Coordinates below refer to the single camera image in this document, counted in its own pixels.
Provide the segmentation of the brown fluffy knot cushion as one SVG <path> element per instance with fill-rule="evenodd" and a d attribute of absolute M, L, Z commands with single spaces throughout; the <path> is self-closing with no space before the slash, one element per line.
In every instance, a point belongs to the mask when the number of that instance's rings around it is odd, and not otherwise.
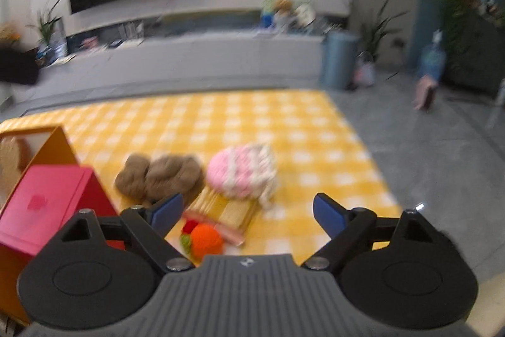
<path fill-rule="evenodd" d="M 116 176 L 115 186 L 122 195 L 150 204 L 180 194 L 188 207 L 204 189 L 205 173 L 192 156 L 165 155 L 152 160 L 132 154 Z"/>

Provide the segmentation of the orange crochet fruit toy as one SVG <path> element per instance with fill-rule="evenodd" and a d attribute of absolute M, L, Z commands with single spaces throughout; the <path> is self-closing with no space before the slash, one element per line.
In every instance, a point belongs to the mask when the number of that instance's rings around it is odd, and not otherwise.
<path fill-rule="evenodd" d="M 186 220 L 180 235 L 181 247 L 192 260 L 201 262 L 205 256 L 222 255 L 221 234 L 207 223 Z"/>

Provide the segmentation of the yellow woven placemat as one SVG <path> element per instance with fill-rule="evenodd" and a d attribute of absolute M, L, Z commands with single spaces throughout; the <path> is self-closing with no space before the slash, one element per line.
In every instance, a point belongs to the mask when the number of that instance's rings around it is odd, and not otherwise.
<path fill-rule="evenodd" d="M 246 241 L 245 233 L 258 208 L 254 198 L 226 198 L 205 188 L 184 210 L 183 217 L 213 226 L 227 243 L 240 247 Z"/>

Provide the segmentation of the pink white crochet pouch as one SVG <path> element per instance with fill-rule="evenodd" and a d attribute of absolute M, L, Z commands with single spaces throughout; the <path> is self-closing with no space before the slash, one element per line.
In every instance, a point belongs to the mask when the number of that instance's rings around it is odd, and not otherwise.
<path fill-rule="evenodd" d="M 227 147 L 209 160 L 205 180 L 227 198 L 254 198 L 269 209 L 277 183 L 272 148 L 259 143 Z"/>

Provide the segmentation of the yellow white checkered cloth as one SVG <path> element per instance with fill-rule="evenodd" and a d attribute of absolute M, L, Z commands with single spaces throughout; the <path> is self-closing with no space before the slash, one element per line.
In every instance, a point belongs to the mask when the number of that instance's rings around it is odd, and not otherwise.
<path fill-rule="evenodd" d="M 302 262 L 328 241 L 312 201 L 323 192 L 347 209 L 397 217 L 371 155 L 323 92 L 215 92 L 128 99 L 52 110 L 2 122 L 7 131 L 60 126 L 78 160 L 94 168 L 117 209 L 131 200 L 115 179 L 128 157 L 189 155 L 210 164 L 221 151 L 269 151 L 276 183 L 269 208 L 251 219 L 242 246 L 228 254 L 290 254 Z"/>

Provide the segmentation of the pink box lid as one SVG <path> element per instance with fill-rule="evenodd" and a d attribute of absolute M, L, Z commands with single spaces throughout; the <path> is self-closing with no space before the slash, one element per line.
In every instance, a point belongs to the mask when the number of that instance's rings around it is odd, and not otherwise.
<path fill-rule="evenodd" d="M 31 166 L 2 213 L 1 244 L 34 256 L 81 209 L 117 214 L 92 168 Z"/>

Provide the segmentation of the orange cardboard storage box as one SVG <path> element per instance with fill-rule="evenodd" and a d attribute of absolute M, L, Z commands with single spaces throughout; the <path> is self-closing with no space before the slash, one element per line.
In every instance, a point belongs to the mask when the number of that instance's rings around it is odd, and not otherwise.
<path fill-rule="evenodd" d="M 20 180 L 9 195 L 7 203 L 1 206 L 1 216 L 11 195 L 25 176 L 28 168 L 34 165 L 77 165 L 79 164 L 74 150 L 60 126 L 17 129 L 1 133 L 1 140 L 7 137 L 23 137 L 31 149 L 31 161 L 25 168 Z M 14 318 L 17 322 L 27 324 L 27 313 L 21 306 L 17 295 L 16 284 L 23 268 L 34 256 L 13 250 L 1 244 L 1 312 Z"/>

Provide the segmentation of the pink woven handbag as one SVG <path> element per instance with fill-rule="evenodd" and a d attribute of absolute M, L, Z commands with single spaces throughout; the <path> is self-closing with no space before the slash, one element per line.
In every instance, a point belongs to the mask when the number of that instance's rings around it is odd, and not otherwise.
<path fill-rule="evenodd" d="M 375 62 L 370 52 L 363 51 L 357 56 L 353 83 L 358 87 L 371 87 L 375 84 Z"/>

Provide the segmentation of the white marble tv console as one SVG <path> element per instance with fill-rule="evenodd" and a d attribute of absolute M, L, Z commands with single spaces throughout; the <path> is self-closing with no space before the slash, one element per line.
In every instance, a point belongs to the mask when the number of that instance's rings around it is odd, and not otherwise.
<path fill-rule="evenodd" d="M 317 77 L 323 61 L 316 36 L 252 31 L 190 33 L 76 55 L 40 72 L 35 86 L 13 86 L 17 102 L 114 86 L 179 80 Z"/>

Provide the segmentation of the blue-grey pedal trash bin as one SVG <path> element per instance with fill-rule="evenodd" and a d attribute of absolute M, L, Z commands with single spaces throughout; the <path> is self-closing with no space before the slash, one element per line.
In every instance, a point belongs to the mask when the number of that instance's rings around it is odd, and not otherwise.
<path fill-rule="evenodd" d="M 320 83 L 344 91 L 352 84 L 359 37 L 349 31 L 329 31 L 323 40 Z"/>

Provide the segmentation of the blue water jug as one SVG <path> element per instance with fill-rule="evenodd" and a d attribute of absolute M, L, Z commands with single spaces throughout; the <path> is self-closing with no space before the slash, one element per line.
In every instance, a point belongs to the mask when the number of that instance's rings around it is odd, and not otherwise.
<path fill-rule="evenodd" d="M 442 40 L 443 32 L 437 29 L 433 33 L 431 43 L 423 48 L 419 58 L 418 76 L 420 78 L 429 77 L 436 83 L 441 80 L 447 59 Z"/>

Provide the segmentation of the green potted floor plant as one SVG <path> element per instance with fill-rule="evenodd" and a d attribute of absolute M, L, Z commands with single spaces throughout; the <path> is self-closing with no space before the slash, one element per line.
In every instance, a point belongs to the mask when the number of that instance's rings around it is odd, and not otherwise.
<path fill-rule="evenodd" d="M 390 0 L 384 0 L 377 13 L 372 11 L 367 17 L 363 17 L 359 23 L 362 51 L 370 57 L 373 63 L 377 63 L 380 45 L 383 40 L 387 36 L 401 32 L 400 28 L 390 27 L 390 24 L 409 13 L 408 10 L 402 10 L 393 15 L 385 15 L 389 3 Z"/>

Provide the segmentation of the green plant in glass vase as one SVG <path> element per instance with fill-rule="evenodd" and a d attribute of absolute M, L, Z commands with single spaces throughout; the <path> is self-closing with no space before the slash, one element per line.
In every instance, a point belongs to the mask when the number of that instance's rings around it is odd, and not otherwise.
<path fill-rule="evenodd" d="M 28 25 L 37 31 L 39 46 L 36 60 L 40 67 L 48 67 L 56 60 L 63 59 L 68 54 L 64 25 L 60 16 L 55 16 L 56 6 L 62 0 L 57 0 L 50 8 L 40 10 L 34 25 Z"/>

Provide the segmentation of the teddy bear bouquet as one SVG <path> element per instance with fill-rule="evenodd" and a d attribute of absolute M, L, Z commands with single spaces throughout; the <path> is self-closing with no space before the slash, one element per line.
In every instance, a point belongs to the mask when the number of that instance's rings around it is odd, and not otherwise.
<path fill-rule="evenodd" d="M 311 0 L 263 0 L 260 26 L 278 32 L 307 29 L 317 17 Z"/>

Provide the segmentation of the dark side cabinet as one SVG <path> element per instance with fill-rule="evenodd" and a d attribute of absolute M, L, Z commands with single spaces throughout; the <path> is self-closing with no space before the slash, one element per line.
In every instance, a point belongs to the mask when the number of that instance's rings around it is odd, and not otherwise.
<path fill-rule="evenodd" d="M 443 83 L 495 98 L 504 79 L 504 28 L 470 12 L 452 44 L 445 46 Z"/>

